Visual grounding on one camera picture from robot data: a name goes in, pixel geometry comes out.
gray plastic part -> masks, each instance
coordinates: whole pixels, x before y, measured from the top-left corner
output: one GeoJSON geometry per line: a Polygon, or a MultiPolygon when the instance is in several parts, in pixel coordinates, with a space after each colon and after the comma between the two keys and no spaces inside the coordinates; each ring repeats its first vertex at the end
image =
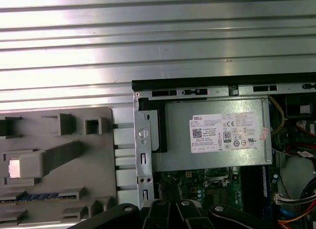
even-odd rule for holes
{"type": "Polygon", "coordinates": [[[0,200],[14,200],[25,194],[25,191],[9,192],[0,195],[0,200]]]}
{"type": "Polygon", "coordinates": [[[20,120],[21,117],[0,117],[0,140],[2,139],[13,139],[21,138],[22,135],[17,135],[14,133],[13,121],[20,120]]]}
{"type": "Polygon", "coordinates": [[[91,218],[99,213],[103,212],[102,203],[98,200],[94,201],[91,205],[88,205],[88,217],[91,218]]]}
{"type": "Polygon", "coordinates": [[[25,213],[26,213],[26,210],[21,210],[21,211],[7,210],[4,214],[0,215],[0,222],[19,220],[25,213]]]}
{"type": "Polygon", "coordinates": [[[42,118],[55,119],[54,122],[57,126],[56,132],[53,131],[46,134],[62,136],[62,135],[72,134],[73,132],[75,132],[75,128],[76,128],[75,120],[71,114],[46,115],[46,116],[42,116],[42,118]]]}
{"type": "Polygon", "coordinates": [[[108,125],[105,118],[85,119],[84,134],[104,134],[107,132],[108,125]]]}
{"type": "Polygon", "coordinates": [[[84,188],[68,188],[68,189],[63,189],[63,191],[59,193],[59,196],[60,197],[75,196],[77,200],[80,200],[83,194],[84,194],[84,188]]]}
{"type": "Polygon", "coordinates": [[[60,214],[60,222],[76,222],[80,221],[88,212],[87,207],[66,208],[60,214]]]}
{"type": "Polygon", "coordinates": [[[76,141],[81,143],[83,150],[80,157],[55,168],[42,178],[35,178],[35,181],[33,178],[12,179],[6,177],[0,179],[2,182],[8,182],[8,185],[0,185],[0,194],[16,192],[19,189],[21,191],[25,190],[27,194],[58,193],[66,198],[19,202],[17,204],[2,203],[2,209],[14,206],[24,207],[27,210],[27,216],[23,217],[21,226],[29,223],[60,221],[65,208],[86,207],[87,212],[83,216],[83,219],[86,219],[88,218],[89,207],[91,207],[91,214],[99,212],[100,209],[98,209],[97,204],[93,206],[93,202],[96,200],[100,202],[101,210],[103,209],[103,201],[99,201],[98,198],[111,196],[116,199],[113,125],[112,110],[110,108],[34,111],[2,114],[2,116],[22,116],[21,120],[14,121],[14,133],[21,134],[24,138],[0,141],[1,163],[9,161],[11,158],[19,159],[22,154],[34,154],[76,141]],[[58,132],[58,126],[55,118],[42,118],[42,116],[58,116],[58,114],[69,114],[73,117],[76,126],[74,133],[62,136],[43,135],[43,133],[58,132]],[[105,120],[107,124],[106,133],[85,135],[85,120],[98,118],[105,120]],[[29,181],[33,181],[33,185],[23,187],[23,184],[27,185],[29,181]],[[79,199],[67,198],[67,196],[74,194],[79,199]]]}
{"type": "Polygon", "coordinates": [[[82,153],[79,141],[59,145],[44,151],[20,155],[20,177],[41,178],[50,171],[79,157],[82,153]]]}

sticker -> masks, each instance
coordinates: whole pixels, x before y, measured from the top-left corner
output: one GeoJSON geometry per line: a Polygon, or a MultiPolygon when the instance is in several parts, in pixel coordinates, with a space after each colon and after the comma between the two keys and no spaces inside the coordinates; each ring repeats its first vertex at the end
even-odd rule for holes
{"type": "Polygon", "coordinates": [[[305,130],[305,127],[306,127],[306,123],[307,121],[306,120],[300,120],[296,123],[296,126],[298,126],[299,128],[301,129],[304,129],[305,130]]]}
{"type": "Polygon", "coordinates": [[[262,166],[262,181],[263,181],[263,195],[267,198],[268,197],[268,188],[267,188],[267,175],[266,175],[266,168],[262,166]]]}
{"type": "Polygon", "coordinates": [[[266,140],[268,131],[269,130],[267,128],[262,128],[262,132],[261,132],[261,135],[260,135],[260,138],[259,138],[261,141],[265,141],[266,140]]]}
{"type": "Polygon", "coordinates": [[[313,157],[314,155],[310,154],[307,151],[304,152],[297,152],[299,155],[301,155],[302,157],[313,157]]]}
{"type": "Polygon", "coordinates": [[[190,120],[192,153],[258,149],[255,113],[202,114],[190,120]]]}

red wire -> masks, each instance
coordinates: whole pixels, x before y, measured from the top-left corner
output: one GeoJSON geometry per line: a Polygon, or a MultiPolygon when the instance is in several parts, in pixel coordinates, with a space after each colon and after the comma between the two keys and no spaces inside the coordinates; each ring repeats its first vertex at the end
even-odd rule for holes
{"type": "Polygon", "coordinates": [[[310,206],[304,211],[304,213],[310,211],[312,208],[314,208],[314,206],[316,205],[316,201],[313,201],[310,206]]]}
{"type": "Polygon", "coordinates": [[[303,144],[303,143],[293,143],[291,145],[296,145],[296,146],[303,146],[309,149],[315,149],[316,150],[316,145],[312,145],[312,144],[303,144]]]}
{"type": "Polygon", "coordinates": [[[298,127],[297,125],[295,125],[295,128],[297,128],[299,131],[303,132],[304,134],[307,134],[307,135],[310,135],[310,136],[313,136],[316,138],[316,134],[309,133],[309,132],[305,131],[304,129],[298,127]]]}

screw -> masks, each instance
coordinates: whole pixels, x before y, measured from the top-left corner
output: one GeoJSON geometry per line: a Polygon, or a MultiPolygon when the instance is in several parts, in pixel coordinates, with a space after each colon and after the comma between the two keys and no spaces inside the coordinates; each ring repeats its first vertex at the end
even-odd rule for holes
{"type": "Polygon", "coordinates": [[[157,205],[159,205],[159,206],[164,206],[165,204],[166,204],[165,201],[159,201],[159,202],[157,203],[157,205]]]}
{"type": "Polygon", "coordinates": [[[146,138],[148,136],[148,130],[147,129],[140,129],[138,131],[138,136],[141,138],[146,138]]]}
{"type": "Polygon", "coordinates": [[[124,211],[126,211],[126,212],[130,212],[130,211],[132,211],[132,210],[133,210],[132,207],[126,207],[126,208],[124,208],[124,211]]]}
{"type": "Polygon", "coordinates": [[[182,204],[183,206],[188,206],[190,203],[189,203],[188,201],[182,201],[181,204],[182,204]]]}
{"type": "Polygon", "coordinates": [[[223,212],[223,211],[224,211],[224,208],[221,207],[221,206],[216,206],[216,207],[215,207],[215,211],[217,211],[217,212],[223,212]]]}

ribbed metal surface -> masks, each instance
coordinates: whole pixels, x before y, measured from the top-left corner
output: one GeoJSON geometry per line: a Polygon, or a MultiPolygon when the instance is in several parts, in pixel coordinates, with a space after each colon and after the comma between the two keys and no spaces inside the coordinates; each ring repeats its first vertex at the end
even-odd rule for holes
{"type": "Polygon", "coordinates": [[[133,79],[311,72],[316,0],[0,0],[0,111],[130,106],[133,79]]]}

